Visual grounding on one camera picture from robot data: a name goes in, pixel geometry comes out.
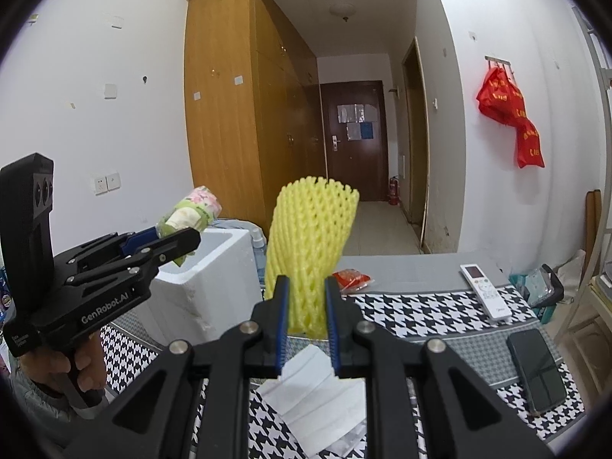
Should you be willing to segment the person's left hand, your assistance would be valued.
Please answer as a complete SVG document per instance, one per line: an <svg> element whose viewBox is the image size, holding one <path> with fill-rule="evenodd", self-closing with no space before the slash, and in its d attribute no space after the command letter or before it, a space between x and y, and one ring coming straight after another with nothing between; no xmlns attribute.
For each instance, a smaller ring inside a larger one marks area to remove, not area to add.
<svg viewBox="0 0 612 459"><path fill-rule="evenodd" d="M102 390L107 382L104 349L101 335L95 332L81 344L74 355L77 382L82 392ZM60 393L56 376L67 374L72 368L70 360L61 352L38 347L19 358L22 372L32 381Z"/></svg>

